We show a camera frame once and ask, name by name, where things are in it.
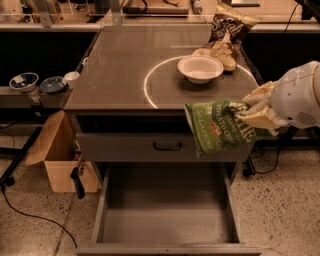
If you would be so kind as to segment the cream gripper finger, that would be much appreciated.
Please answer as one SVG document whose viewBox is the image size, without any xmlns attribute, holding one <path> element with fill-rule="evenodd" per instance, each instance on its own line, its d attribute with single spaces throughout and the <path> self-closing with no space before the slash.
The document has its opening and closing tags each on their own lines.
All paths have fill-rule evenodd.
<svg viewBox="0 0 320 256">
<path fill-rule="evenodd" d="M 281 127 L 288 126 L 289 123 L 280 118 L 275 111 L 269 107 L 252 107 L 249 110 L 237 111 L 235 116 L 251 127 L 265 129 L 272 135 L 277 135 Z"/>
<path fill-rule="evenodd" d="M 245 96 L 243 101 L 249 105 L 249 112 L 259 112 L 268 106 L 271 93 L 276 85 L 276 82 L 269 81 Z"/>
</svg>

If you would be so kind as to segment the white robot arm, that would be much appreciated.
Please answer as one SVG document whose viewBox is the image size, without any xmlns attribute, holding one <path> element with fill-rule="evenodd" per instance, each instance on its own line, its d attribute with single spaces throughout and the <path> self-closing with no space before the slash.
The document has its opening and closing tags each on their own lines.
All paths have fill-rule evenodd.
<svg viewBox="0 0 320 256">
<path fill-rule="evenodd" d="M 235 116 L 254 128 L 277 135 L 282 127 L 306 129 L 320 126 L 320 62 L 311 61 L 287 71 L 242 99 L 248 110 Z"/>
</svg>

